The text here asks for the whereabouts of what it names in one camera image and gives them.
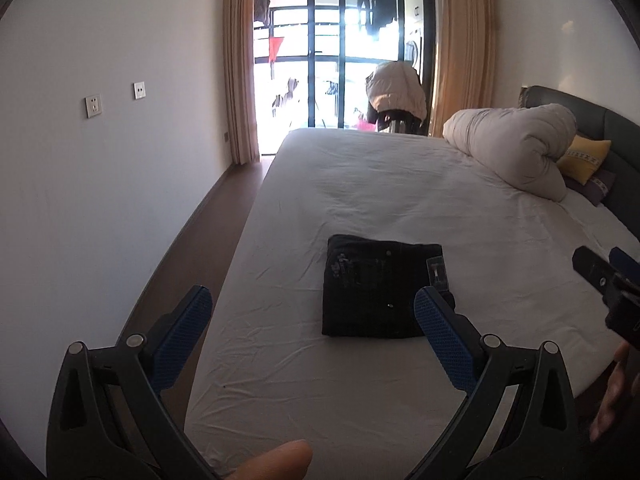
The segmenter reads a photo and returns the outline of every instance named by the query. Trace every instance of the blue gripper pad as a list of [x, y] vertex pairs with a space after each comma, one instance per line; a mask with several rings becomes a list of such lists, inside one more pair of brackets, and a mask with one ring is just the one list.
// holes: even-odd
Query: blue gripper pad
[[175, 310], [147, 333], [145, 368], [156, 394], [171, 388], [211, 319], [213, 302], [203, 286], [194, 286]]
[[640, 286], [640, 264], [625, 251], [614, 247], [609, 253], [609, 263], [631, 283]]
[[451, 384], [471, 395], [487, 361], [478, 331], [466, 317], [454, 313], [432, 286], [415, 295], [414, 314]]

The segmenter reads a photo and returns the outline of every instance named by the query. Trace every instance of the curtain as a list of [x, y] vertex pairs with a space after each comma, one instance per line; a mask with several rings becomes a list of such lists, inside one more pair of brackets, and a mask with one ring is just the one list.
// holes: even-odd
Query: curtain
[[260, 161], [254, 94], [254, 0], [222, 0], [226, 116], [235, 164]]
[[444, 0], [432, 136], [457, 111], [491, 105], [495, 34], [494, 0]]

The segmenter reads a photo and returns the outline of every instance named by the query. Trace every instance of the mattress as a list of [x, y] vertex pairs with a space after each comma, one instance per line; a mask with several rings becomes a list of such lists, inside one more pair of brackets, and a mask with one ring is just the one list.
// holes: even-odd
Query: mattress
[[443, 139], [291, 132], [216, 304], [187, 436], [223, 475], [305, 438], [314, 449], [309, 480], [401, 479], [434, 444], [464, 393], [425, 338], [321, 335], [326, 244], [338, 233], [441, 244], [456, 311], [509, 345], [557, 342], [581, 393], [619, 339], [606, 330], [600, 297], [572, 270], [576, 247], [604, 248], [570, 209], [514, 189]]

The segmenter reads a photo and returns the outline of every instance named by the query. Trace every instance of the pillow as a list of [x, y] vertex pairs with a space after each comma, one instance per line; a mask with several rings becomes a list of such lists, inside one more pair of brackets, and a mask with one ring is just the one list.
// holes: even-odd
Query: pillow
[[556, 202], [566, 195], [555, 161], [574, 140], [575, 117], [562, 105], [461, 110], [443, 136], [517, 189]]
[[604, 200], [604, 197], [607, 196], [609, 191], [611, 191], [611, 187], [613, 186], [613, 181], [615, 181], [615, 179], [615, 173], [611, 173], [610, 171], [600, 168], [591, 175], [591, 178], [584, 186], [577, 180], [568, 176], [564, 178], [564, 183], [569, 189], [577, 191], [587, 198], [594, 206], [597, 206]]
[[558, 169], [564, 176], [577, 180], [584, 186], [604, 162], [610, 148], [610, 140], [591, 140], [575, 136], [574, 142], [558, 160]]

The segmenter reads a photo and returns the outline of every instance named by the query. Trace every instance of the purple pillow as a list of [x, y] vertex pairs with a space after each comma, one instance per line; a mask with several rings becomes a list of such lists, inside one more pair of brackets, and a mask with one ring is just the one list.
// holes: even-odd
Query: purple pillow
[[564, 178], [564, 183], [569, 189], [577, 191], [581, 195], [587, 197], [589, 202], [594, 206], [597, 206], [604, 200], [604, 197], [611, 191], [613, 181], [616, 179], [616, 174], [607, 170], [598, 170], [587, 183], [583, 186], [577, 180], [569, 177]]

